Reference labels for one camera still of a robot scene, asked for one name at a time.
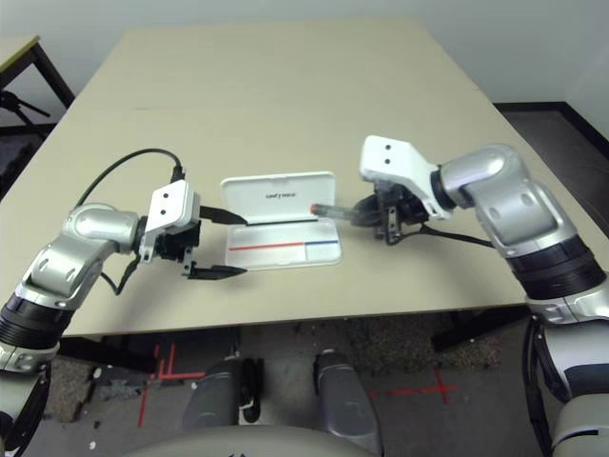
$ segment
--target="white plastic case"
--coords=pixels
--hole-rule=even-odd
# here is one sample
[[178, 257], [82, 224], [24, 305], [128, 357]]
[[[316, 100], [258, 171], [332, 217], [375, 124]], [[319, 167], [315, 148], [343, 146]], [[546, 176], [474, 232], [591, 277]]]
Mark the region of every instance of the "white plastic case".
[[319, 218], [311, 205], [334, 205], [329, 171], [227, 178], [225, 208], [247, 220], [229, 226], [226, 264], [247, 269], [313, 267], [341, 260], [334, 220]]

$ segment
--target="black cable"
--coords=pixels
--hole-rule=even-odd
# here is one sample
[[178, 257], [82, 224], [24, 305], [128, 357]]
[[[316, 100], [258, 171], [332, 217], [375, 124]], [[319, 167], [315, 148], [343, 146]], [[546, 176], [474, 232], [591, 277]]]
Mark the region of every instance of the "black cable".
[[389, 246], [395, 246], [400, 243], [402, 240], [414, 236], [414, 235], [430, 235], [430, 236], [440, 236], [442, 238], [448, 238], [456, 241], [463, 241], [464, 243], [472, 243], [474, 245], [484, 246], [485, 248], [494, 248], [493, 244], [490, 241], [482, 240], [481, 238], [476, 238], [475, 236], [470, 235], [462, 235], [460, 233], [452, 233], [450, 231], [441, 231], [435, 228], [431, 228], [426, 224], [421, 224], [421, 228], [417, 231], [411, 231], [410, 233], [403, 233], [402, 236], [394, 240], [392, 243], [387, 242], [389, 229], [387, 224], [383, 224], [385, 227], [385, 242]]
[[[184, 179], [185, 174], [184, 174], [184, 169], [182, 168], [182, 162], [180, 162], [180, 159], [178, 158], [178, 156], [175, 155], [173, 152], [169, 152], [168, 150], [158, 149], [158, 148], [146, 148], [146, 149], [136, 150], [135, 152], [132, 152], [131, 154], [127, 154], [125, 157], [120, 158], [119, 160], [114, 162], [112, 165], [107, 167], [104, 171], [102, 171], [101, 174], [99, 176], [97, 176], [97, 178], [95, 178], [95, 180], [88, 186], [87, 190], [85, 190], [85, 192], [78, 199], [78, 201], [76, 202], [75, 208], [80, 207], [81, 205], [83, 205], [85, 203], [85, 201], [91, 195], [93, 190], [97, 187], [97, 185], [99, 183], [101, 183], [104, 180], [104, 178], [106, 178], [106, 176], [108, 176], [115, 169], [117, 169], [118, 167], [123, 165], [127, 160], [130, 160], [134, 157], [139, 157], [140, 155], [144, 155], [144, 154], [163, 154], [163, 155], [166, 155], [167, 157], [170, 157], [173, 160], [173, 162], [175, 162], [175, 167], [173, 167], [173, 172], [171, 173], [170, 182], [173, 183], [180, 179]], [[110, 279], [110, 277], [107, 274], [105, 274], [104, 272], [102, 272], [100, 274], [100, 276], [112, 288], [112, 291], [114, 292], [115, 295], [120, 295], [120, 293], [123, 291], [123, 288], [125, 287], [125, 284], [127, 283], [127, 280], [129, 279], [131, 274], [133, 274], [133, 271], [135, 271], [137, 269], [139, 262], [140, 262], [140, 256], [138, 255], [135, 258], [135, 260], [131, 261], [129, 263], [129, 265], [127, 266], [127, 268], [125, 268], [125, 272], [123, 273], [123, 277], [121, 278], [121, 282], [119, 283], [118, 286], [116, 286], [116, 284], [114, 284], [114, 281], [112, 281]]]
[[47, 405], [47, 401], [49, 400], [49, 392], [50, 392], [50, 374], [51, 374], [51, 363], [47, 363], [47, 368], [45, 369], [45, 385], [44, 389], [44, 397], [42, 401], [32, 405], [33, 421], [30, 423], [30, 426], [27, 430], [25, 430], [21, 435], [21, 442], [19, 444], [19, 448], [13, 454], [12, 457], [21, 457], [28, 449], [29, 443], [34, 436], [34, 433], [38, 429], [40, 422], [45, 414], [45, 407]]
[[78, 201], [76, 202], [76, 207], [80, 207], [83, 203], [85, 203], [85, 200], [87, 200], [87, 198], [90, 196], [90, 194], [93, 192], [93, 190], [97, 187], [97, 185], [99, 183], [101, 183], [102, 180], [106, 176], [111, 174], [115, 169], [117, 169], [118, 167], [123, 165], [127, 160], [130, 160], [134, 157], [138, 157], [140, 155], [151, 154], [151, 153], [163, 154], [163, 155], [166, 155], [167, 157], [170, 157], [171, 159], [173, 159], [173, 161], [175, 162], [175, 167], [173, 168], [173, 173], [171, 175], [172, 183], [175, 181], [178, 181], [180, 179], [184, 179], [184, 171], [182, 169], [182, 162], [180, 162], [180, 159], [178, 158], [178, 156], [175, 155], [173, 152], [169, 152], [168, 150], [158, 149], [158, 148], [146, 148], [146, 149], [136, 150], [135, 152], [132, 152], [131, 154], [127, 154], [125, 157], [122, 157], [121, 159], [117, 160], [112, 165], [110, 165], [107, 169], [102, 171], [102, 173], [97, 178], [95, 178], [95, 180], [90, 184], [90, 186], [87, 188], [87, 190], [85, 190], [85, 193], [83, 193], [83, 195], [78, 199]]
[[531, 332], [533, 331], [534, 320], [529, 319], [529, 323], [526, 326], [526, 331], [524, 332], [524, 339], [522, 340], [522, 380], [524, 381], [525, 386], [531, 385], [531, 377], [529, 376], [529, 352], [531, 346]]
[[100, 276], [102, 278], [104, 278], [104, 280], [112, 288], [114, 295], [120, 295], [121, 292], [123, 291], [123, 288], [125, 288], [125, 284], [127, 283], [129, 277], [131, 276], [131, 274], [133, 274], [133, 271], [135, 271], [137, 269], [137, 266], [139, 264], [140, 264], [140, 256], [137, 255], [135, 257], [135, 259], [133, 259], [131, 262], [129, 262], [129, 265], [127, 265], [127, 268], [125, 268], [125, 272], [123, 273], [123, 277], [121, 278], [121, 282], [119, 283], [118, 286], [116, 286], [116, 284], [114, 284], [114, 281], [112, 281], [111, 278], [107, 274], [105, 274], [103, 271], [100, 274]]
[[529, 412], [529, 420], [535, 437], [540, 445], [541, 453], [544, 457], [552, 455], [552, 437], [550, 436], [550, 427], [548, 426], [547, 416], [545, 415], [545, 406], [543, 404], [543, 396], [538, 385], [537, 364], [538, 354], [535, 348], [534, 339], [537, 338], [540, 329], [539, 321], [531, 317], [529, 324], [524, 333], [522, 343], [522, 380], [524, 382], [524, 393], [526, 397], [526, 406]]

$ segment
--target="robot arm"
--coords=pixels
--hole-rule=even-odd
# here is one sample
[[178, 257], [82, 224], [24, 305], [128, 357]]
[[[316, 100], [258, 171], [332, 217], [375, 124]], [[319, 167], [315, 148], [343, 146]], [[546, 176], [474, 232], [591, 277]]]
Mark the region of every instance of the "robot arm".
[[[315, 206], [313, 212], [333, 213], [356, 226], [379, 226], [377, 234], [394, 245], [407, 236], [402, 223], [446, 220], [456, 207], [475, 209], [492, 246], [526, 291], [535, 319], [529, 332], [533, 343], [526, 343], [533, 351], [528, 371], [536, 371], [539, 359], [546, 384], [569, 402], [554, 440], [549, 431], [540, 437], [544, 454], [553, 449], [555, 456], [604, 455], [582, 452], [609, 447], [609, 282], [569, 217], [530, 177], [517, 152], [491, 144], [438, 167], [409, 143], [369, 136], [360, 173], [374, 183], [374, 196], [353, 210]], [[547, 422], [537, 383], [526, 382], [526, 393], [531, 421], [543, 435]], [[574, 448], [580, 454], [570, 453]]]
[[152, 194], [147, 217], [109, 205], [76, 207], [59, 236], [31, 263], [0, 310], [0, 449], [20, 453], [44, 412], [49, 394], [50, 361], [74, 312], [82, 305], [113, 253], [130, 254], [120, 293], [138, 263], [155, 257], [178, 261], [188, 279], [223, 279], [241, 268], [196, 268], [192, 250], [199, 245], [200, 218], [244, 224], [236, 214], [200, 206], [190, 185], [179, 179]]

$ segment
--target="black baseboard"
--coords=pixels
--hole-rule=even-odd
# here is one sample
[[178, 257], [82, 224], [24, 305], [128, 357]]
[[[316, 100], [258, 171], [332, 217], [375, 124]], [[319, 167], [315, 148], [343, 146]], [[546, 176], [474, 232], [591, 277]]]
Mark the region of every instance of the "black baseboard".
[[586, 121], [567, 102], [524, 102], [524, 103], [496, 103], [495, 108], [501, 112], [518, 111], [558, 111], [575, 127], [592, 146], [609, 159], [609, 140]]
[[[53, 130], [56, 125], [57, 124], [36, 124], [36, 127], [39, 128], [44, 133], [50, 133], [50, 131]], [[28, 126], [0, 127], [0, 136], [30, 135], [30, 134], [35, 134], [35, 132]]]

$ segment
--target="marker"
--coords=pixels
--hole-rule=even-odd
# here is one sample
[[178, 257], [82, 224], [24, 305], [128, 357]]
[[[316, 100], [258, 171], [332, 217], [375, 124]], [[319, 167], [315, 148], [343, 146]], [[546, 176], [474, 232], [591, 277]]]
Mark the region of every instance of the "marker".
[[351, 221], [356, 211], [345, 207], [332, 207], [330, 205], [311, 205], [311, 213], [316, 216], [329, 217], [330, 219], [343, 219]]

